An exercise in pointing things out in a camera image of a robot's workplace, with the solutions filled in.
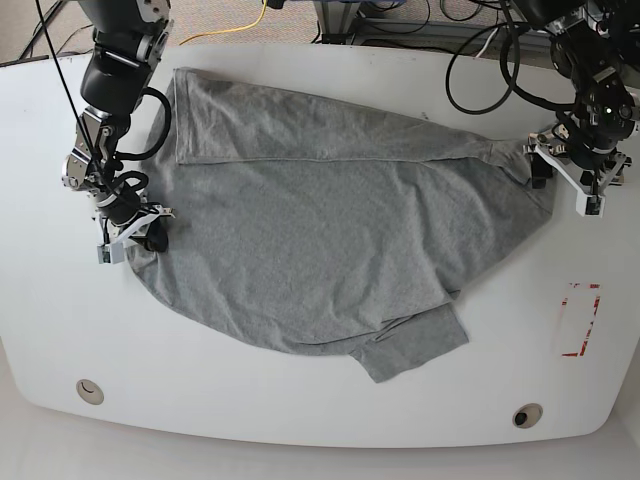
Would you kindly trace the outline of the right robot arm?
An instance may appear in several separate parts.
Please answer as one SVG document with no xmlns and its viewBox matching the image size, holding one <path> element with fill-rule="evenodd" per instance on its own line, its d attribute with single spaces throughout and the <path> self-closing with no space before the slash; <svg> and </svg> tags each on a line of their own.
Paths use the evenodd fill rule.
<svg viewBox="0 0 640 480">
<path fill-rule="evenodd" d="M 81 9 L 93 26 L 94 47 L 81 82 L 87 106 L 76 117 L 76 140 L 61 180 L 94 202 L 104 264 L 120 263 L 125 248 L 137 244 L 164 252 L 168 237 L 161 220 L 171 209 L 146 198 L 149 178 L 126 170 L 125 163 L 151 159 L 168 137 L 171 106 L 149 82 L 172 29 L 168 1 L 84 1 Z M 131 127 L 131 116 L 144 97 L 157 99 L 163 122 L 155 143 L 142 153 L 121 152 L 118 143 Z"/>
</svg>

